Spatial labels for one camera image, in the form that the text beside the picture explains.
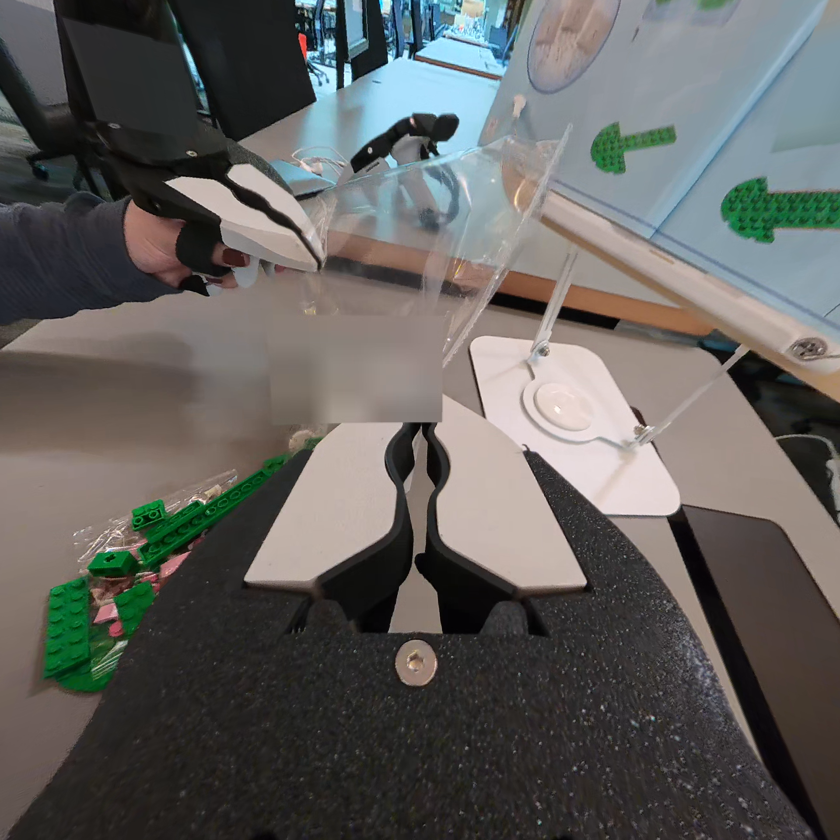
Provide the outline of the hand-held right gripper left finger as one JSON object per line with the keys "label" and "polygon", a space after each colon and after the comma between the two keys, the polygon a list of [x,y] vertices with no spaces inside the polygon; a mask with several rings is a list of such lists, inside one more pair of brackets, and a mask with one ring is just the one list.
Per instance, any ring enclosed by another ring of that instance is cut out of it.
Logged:
{"label": "hand-held right gripper left finger", "polygon": [[418,423],[342,423],[316,445],[245,573],[257,593],[331,601],[364,633],[391,628],[414,560],[406,485]]}

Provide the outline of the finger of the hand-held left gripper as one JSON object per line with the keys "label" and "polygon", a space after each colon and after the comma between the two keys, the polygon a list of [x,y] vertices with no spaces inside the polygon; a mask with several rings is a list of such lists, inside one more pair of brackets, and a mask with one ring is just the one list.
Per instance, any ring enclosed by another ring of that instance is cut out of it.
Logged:
{"label": "finger of the hand-held left gripper", "polygon": [[207,178],[178,176],[167,186],[217,218],[225,246],[284,268],[322,268],[320,237],[294,196],[287,196],[277,211],[269,203],[267,209],[257,207],[259,194],[245,190],[243,199],[232,186]]}
{"label": "finger of the hand-held left gripper", "polygon": [[323,263],[321,235],[297,198],[272,176],[252,164],[233,164],[228,186],[237,199],[253,210],[248,228],[260,234],[265,246],[287,263]]}

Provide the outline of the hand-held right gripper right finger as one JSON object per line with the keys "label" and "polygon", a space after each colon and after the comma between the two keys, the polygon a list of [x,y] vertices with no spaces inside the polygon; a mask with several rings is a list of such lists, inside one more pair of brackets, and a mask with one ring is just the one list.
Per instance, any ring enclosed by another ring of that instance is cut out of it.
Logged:
{"label": "hand-held right gripper right finger", "polygon": [[423,434],[434,488],[415,565],[436,592],[445,634],[478,634],[501,603],[585,590],[520,444],[448,396]]}

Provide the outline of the clear plastic bag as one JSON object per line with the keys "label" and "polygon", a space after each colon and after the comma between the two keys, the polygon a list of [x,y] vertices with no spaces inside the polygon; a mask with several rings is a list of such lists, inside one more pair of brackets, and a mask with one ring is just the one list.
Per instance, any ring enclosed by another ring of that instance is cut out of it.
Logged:
{"label": "clear plastic bag", "polygon": [[447,365],[528,241],[572,131],[510,134],[359,173],[313,197],[327,259],[318,272],[287,273],[295,313],[442,319]]}

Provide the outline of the pile of lego pieces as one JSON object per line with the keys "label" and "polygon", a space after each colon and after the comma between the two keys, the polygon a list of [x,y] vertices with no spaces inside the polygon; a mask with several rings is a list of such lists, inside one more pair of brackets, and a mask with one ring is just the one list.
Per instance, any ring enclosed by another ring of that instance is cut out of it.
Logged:
{"label": "pile of lego pieces", "polygon": [[163,585],[219,522],[320,436],[293,435],[290,451],[250,476],[231,469],[75,535],[79,570],[47,597],[43,677],[95,693],[109,683]]}

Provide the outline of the person's left forearm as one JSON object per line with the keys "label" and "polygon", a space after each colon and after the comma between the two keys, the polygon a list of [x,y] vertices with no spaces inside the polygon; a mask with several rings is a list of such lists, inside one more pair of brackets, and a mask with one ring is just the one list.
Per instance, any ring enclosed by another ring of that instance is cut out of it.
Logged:
{"label": "person's left forearm", "polygon": [[1,207],[1,324],[179,293],[142,272],[125,244],[129,200],[78,193],[64,203]]}

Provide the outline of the person's left hand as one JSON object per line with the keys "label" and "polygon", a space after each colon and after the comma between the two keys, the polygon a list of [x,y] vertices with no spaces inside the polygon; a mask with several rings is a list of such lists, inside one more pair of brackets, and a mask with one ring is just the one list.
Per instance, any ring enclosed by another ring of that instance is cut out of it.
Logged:
{"label": "person's left hand", "polygon": [[[122,229],[128,256],[135,267],[174,291],[185,291],[194,280],[196,273],[184,264],[177,253],[177,243],[186,223],[181,219],[157,217],[148,213],[129,199],[125,206]],[[244,270],[250,266],[252,258],[236,249],[228,247],[219,234],[202,235],[199,255],[203,265],[225,268],[222,276],[209,276],[212,286],[223,289],[235,289],[240,284],[235,276],[235,269]]]}

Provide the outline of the black office chair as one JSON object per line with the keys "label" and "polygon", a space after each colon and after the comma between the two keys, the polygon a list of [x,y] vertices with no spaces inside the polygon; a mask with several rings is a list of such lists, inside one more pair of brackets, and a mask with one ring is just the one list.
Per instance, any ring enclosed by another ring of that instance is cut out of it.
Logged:
{"label": "black office chair", "polygon": [[77,163],[72,182],[74,190],[79,191],[84,182],[91,193],[101,196],[89,165],[91,142],[68,104],[39,103],[5,43],[1,45],[1,90],[37,146],[38,150],[26,158],[32,175],[41,182],[47,182],[49,173],[43,162],[72,157]]}
{"label": "black office chair", "polygon": [[171,1],[218,127],[241,141],[316,101],[293,1]]}

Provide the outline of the grey wood-edged desk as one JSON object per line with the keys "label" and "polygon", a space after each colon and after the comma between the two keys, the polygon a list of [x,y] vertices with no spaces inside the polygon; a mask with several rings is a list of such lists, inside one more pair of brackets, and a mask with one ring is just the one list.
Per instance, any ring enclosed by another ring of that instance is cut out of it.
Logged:
{"label": "grey wood-edged desk", "polygon": [[[441,151],[462,151],[478,144],[498,87],[499,82],[483,77],[399,59],[251,134],[242,144],[267,161],[289,161],[293,153],[306,148],[349,159],[363,142],[413,112],[452,112],[459,118],[458,130]],[[542,313],[568,245],[559,234],[539,225],[492,303]],[[561,314],[585,323],[624,320],[697,337],[714,329],[692,310],[586,251],[574,266]]]}

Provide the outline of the spare hand-held gripper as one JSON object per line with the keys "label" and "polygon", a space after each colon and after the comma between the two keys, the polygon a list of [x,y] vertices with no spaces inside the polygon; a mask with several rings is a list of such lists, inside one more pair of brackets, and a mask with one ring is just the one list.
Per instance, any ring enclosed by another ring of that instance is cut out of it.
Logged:
{"label": "spare hand-held gripper", "polygon": [[459,214],[460,183],[448,163],[433,163],[438,144],[450,140],[459,126],[453,113],[415,112],[375,136],[345,164],[338,185],[395,173],[397,189],[414,207],[420,227],[436,233]]}

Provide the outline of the open instruction booklet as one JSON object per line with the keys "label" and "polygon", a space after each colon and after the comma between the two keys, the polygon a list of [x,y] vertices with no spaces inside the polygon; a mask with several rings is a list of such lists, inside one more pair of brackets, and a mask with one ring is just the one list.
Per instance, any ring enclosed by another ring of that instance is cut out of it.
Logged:
{"label": "open instruction booklet", "polygon": [[838,323],[831,2],[533,2],[483,144],[572,131],[553,189],[802,319]]}

